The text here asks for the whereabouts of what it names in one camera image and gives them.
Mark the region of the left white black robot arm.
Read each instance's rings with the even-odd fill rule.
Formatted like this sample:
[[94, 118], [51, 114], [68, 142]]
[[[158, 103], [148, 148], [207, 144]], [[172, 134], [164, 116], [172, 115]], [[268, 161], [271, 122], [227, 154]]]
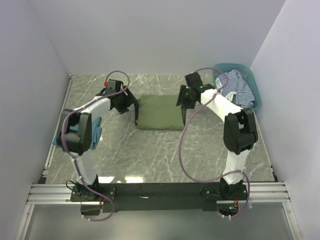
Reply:
[[70, 155], [76, 172], [76, 181], [80, 185], [86, 184], [82, 189], [82, 195], [88, 201], [94, 201], [100, 195], [100, 188], [95, 185], [98, 182], [98, 176], [88, 153], [94, 139], [93, 122], [112, 109], [116, 109], [119, 114], [124, 114], [132, 105], [134, 106], [134, 123], [137, 125], [138, 100], [122, 81], [110, 79], [91, 101], [78, 108], [66, 108], [61, 112], [56, 143]]

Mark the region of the blue white striped tank top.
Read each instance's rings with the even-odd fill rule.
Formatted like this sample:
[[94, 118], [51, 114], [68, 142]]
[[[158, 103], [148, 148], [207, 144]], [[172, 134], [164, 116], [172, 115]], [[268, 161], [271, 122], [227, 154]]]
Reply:
[[241, 73], [232, 69], [215, 78], [216, 88], [222, 88], [220, 94], [236, 106], [249, 109], [254, 106], [255, 97]]

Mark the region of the olive green tank top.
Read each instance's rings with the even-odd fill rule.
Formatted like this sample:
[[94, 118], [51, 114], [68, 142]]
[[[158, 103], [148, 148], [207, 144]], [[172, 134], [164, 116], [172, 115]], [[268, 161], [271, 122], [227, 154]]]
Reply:
[[143, 94], [138, 100], [137, 128], [141, 130], [181, 131], [184, 128], [183, 113], [177, 106], [176, 94]]

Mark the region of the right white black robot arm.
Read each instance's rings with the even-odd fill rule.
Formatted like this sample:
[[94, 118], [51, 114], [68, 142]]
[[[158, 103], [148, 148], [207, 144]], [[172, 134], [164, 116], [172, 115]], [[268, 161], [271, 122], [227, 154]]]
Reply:
[[204, 84], [198, 72], [185, 76], [185, 85], [181, 85], [176, 105], [185, 116], [188, 109], [194, 109], [196, 103], [208, 108], [223, 121], [223, 143], [227, 149], [225, 169], [219, 177], [219, 193], [230, 200], [243, 186], [244, 168], [247, 157], [258, 141], [256, 119], [250, 108], [230, 101], [227, 95], [235, 90], [237, 72], [222, 72], [215, 86]]

